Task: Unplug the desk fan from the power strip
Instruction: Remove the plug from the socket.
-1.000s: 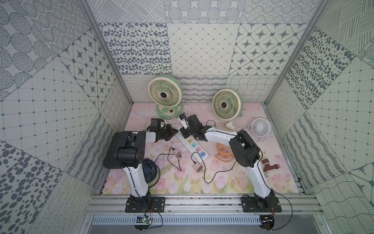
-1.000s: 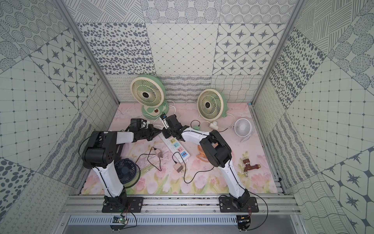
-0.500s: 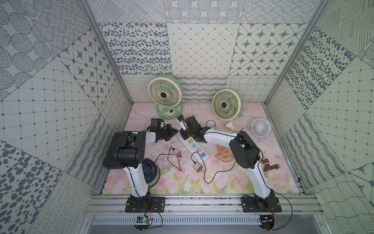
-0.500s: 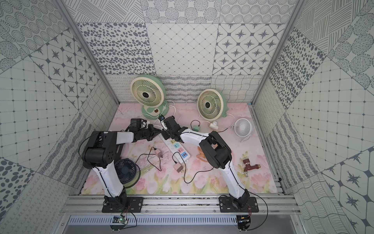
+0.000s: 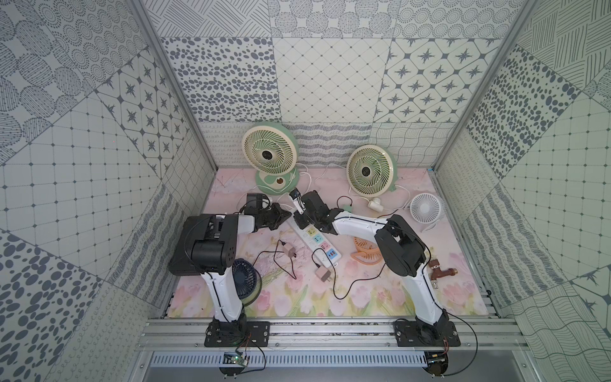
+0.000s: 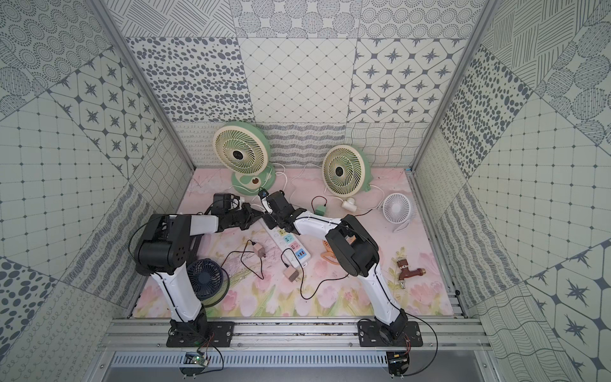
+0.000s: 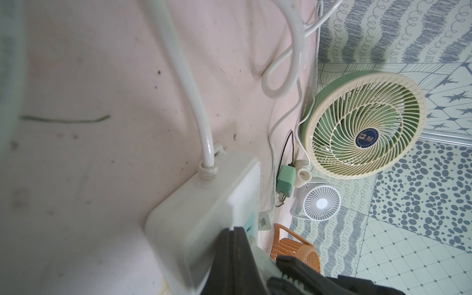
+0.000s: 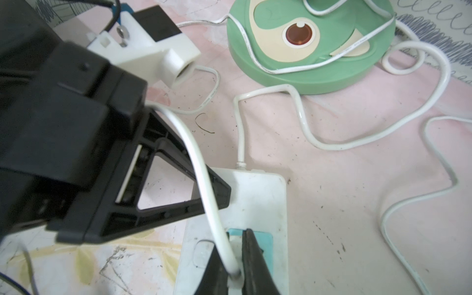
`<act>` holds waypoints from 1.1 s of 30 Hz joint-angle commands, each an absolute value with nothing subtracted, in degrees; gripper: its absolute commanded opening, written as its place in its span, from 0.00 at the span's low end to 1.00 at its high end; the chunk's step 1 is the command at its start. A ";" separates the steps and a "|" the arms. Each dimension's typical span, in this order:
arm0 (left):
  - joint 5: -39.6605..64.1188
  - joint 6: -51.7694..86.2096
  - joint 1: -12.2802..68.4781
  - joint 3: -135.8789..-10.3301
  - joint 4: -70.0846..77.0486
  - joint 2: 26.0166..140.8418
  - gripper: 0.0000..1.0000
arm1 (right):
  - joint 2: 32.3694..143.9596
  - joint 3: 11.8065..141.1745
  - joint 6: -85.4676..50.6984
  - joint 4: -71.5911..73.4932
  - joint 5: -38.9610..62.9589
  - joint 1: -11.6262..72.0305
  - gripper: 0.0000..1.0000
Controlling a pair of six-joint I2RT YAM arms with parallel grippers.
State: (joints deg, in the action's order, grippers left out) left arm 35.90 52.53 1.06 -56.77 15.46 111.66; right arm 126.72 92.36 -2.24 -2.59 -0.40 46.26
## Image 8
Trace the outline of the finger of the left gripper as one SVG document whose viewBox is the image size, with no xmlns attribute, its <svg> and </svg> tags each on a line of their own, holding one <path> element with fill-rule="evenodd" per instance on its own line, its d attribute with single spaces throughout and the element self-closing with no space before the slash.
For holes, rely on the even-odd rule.
<svg viewBox="0 0 472 295">
<path fill-rule="evenodd" d="M 204 213 L 195 170 L 179 136 L 147 110 L 118 140 L 92 187 L 55 226 L 59 243 L 101 244 Z"/>
</svg>

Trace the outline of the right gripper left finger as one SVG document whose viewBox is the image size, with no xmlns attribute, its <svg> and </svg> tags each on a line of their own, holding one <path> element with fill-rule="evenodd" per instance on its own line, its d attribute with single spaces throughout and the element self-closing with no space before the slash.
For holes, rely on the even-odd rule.
<svg viewBox="0 0 472 295">
<path fill-rule="evenodd" d="M 195 295 L 228 295 L 228 273 L 216 247 L 213 247 L 204 275 Z"/>
</svg>

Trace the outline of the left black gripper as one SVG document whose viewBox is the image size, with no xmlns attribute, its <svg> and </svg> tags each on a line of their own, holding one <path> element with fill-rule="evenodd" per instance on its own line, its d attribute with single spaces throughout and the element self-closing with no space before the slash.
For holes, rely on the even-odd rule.
<svg viewBox="0 0 472 295">
<path fill-rule="evenodd" d="M 147 82 L 61 43 L 1 100 L 1 235 L 62 219 L 131 139 Z"/>
</svg>

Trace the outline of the white power strip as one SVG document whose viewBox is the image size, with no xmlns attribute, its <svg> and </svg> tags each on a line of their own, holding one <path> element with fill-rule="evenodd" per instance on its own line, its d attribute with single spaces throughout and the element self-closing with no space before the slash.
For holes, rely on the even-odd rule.
<svg viewBox="0 0 472 295">
<path fill-rule="evenodd" d="M 243 138 L 238 140 L 235 170 L 219 168 L 217 174 L 231 186 L 229 206 L 191 218 L 186 226 L 183 248 L 175 282 L 177 295 L 194 295 L 204 275 L 213 247 L 215 219 L 220 219 L 221 234 L 242 236 L 251 229 L 280 295 L 289 292 L 287 192 L 282 176 L 261 171 L 247 171 Z"/>
</svg>

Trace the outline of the white plug of fan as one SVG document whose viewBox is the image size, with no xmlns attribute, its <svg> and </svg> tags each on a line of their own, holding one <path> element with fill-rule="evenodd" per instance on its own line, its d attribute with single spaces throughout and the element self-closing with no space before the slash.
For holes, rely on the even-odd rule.
<svg viewBox="0 0 472 295">
<path fill-rule="evenodd" d="M 229 243 L 231 244 L 232 250 L 236 256 L 238 266 L 240 269 L 240 276 L 235 277 L 228 275 L 228 294 L 229 295 L 242 295 L 242 288 L 244 285 L 244 266 L 242 260 L 242 236 L 229 236 Z"/>
</svg>

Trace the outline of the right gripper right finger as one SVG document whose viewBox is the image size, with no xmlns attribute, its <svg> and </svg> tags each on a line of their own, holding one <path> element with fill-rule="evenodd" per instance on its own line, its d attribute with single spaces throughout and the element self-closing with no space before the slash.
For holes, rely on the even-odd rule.
<svg viewBox="0 0 472 295">
<path fill-rule="evenodd" d="M 251 229 L 242 234 L 242 262 L 245 282 L 242 288 L 243 295 L 279 295 L 263 252 L 259 248 L 255 234 Z"/>
</svg>

